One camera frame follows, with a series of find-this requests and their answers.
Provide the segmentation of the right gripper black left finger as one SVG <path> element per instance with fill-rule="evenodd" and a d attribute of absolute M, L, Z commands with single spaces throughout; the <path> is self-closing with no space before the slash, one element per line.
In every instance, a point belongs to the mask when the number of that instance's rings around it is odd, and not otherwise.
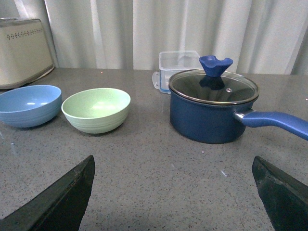
<path fill-rule="evenodd" d="M 77 231 L 85 215 L 95 175 L 88 156 L 60 179 L 0 221 L 2 231 Z"/>

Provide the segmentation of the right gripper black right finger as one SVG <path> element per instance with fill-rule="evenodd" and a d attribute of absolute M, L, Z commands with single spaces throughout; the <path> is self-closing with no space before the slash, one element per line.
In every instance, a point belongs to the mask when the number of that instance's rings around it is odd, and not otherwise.
<path fill-rule="evenodd" d="M 252 173 L 259 197 L 276 231 L 308 229 L 308 187 L 260 156 Z"/>

